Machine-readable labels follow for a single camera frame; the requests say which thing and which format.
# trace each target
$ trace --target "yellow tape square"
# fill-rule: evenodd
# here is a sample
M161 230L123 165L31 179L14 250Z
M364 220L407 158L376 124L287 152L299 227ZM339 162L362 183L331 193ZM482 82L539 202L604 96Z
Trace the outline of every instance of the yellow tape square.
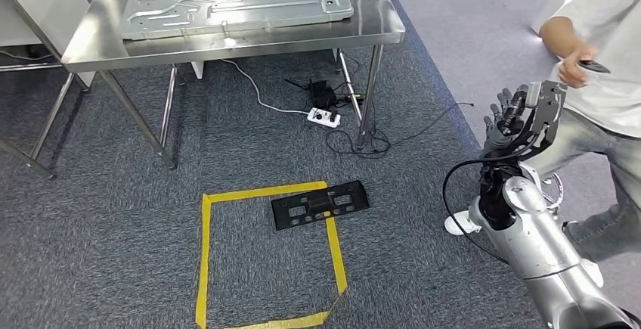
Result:
M294 185L281 185L269 188L251 189L247 191L230 191L220 194L203 194L203 200L201 204L202 226L200 230L200 270L198 277L198 293L196 298L196 324L201 329L206 329L207 281L209 278L209 225L212 218L212 203L267 197L271 195L293 194L325 188L327 188L327 183L319 181ZM338 299L341 297L342 293L344 293L345 289L347 289L347 277L345 276L345 267L342 262L342 254L340 252L340 244L334 218L330 217L325 219L325 225L327 228L327 240L329 242L330 252L332 254L332 265L334 268L334 276L336 278L336 289L339 293L336 301L334 302L334 304L332 304L333 308L338 302ZM297 329L302 327L313 327L323 324L327 320L327 317L329 316L332 308L325 312L319 312L301 318L267 321L265 323L228 329Z

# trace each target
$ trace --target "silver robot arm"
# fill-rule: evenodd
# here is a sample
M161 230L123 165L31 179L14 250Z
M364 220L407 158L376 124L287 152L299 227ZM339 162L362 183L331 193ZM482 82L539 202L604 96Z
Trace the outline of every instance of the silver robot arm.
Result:
M567 87L546 81L504 92L494 106L481 194L469 217L483 227L497 252L523 280L549 329L641 329L581 266L581 258L547 209L539 177L522 161L549 147L556 136ZM527 121L522 120L531 110Z

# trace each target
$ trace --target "human hand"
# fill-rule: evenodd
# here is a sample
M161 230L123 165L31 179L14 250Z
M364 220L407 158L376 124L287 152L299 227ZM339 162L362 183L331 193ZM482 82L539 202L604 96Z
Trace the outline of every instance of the human hand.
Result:
M572 88L582 88L587 81L587 75L578 66L579 61L589 61L596 57L596 48L582 45L567 56L559 68L559 78Z

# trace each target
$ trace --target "man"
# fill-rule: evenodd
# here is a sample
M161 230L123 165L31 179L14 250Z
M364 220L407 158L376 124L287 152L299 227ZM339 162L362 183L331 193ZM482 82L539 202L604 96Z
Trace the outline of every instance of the man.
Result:
M541 177L585 153L608 157L618 204L563 231L594 262L641 252L641 2L572 0L540 29L545 46L563 58L552 80L570 86L554 144L530 159ZM595 60L611 70L596 75L578 66ZM466 212L466 231L478 230ZM450 233L452 221L446 222Z

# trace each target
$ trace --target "power strip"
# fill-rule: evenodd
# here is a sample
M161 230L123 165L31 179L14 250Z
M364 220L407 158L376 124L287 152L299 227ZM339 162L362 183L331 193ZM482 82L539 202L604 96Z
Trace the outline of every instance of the power strip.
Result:
M340 115L336 114L332 117L329 111L321 110L320 108L312 108L307 115L307 121L319 123L323 126L335 129L340 125Z

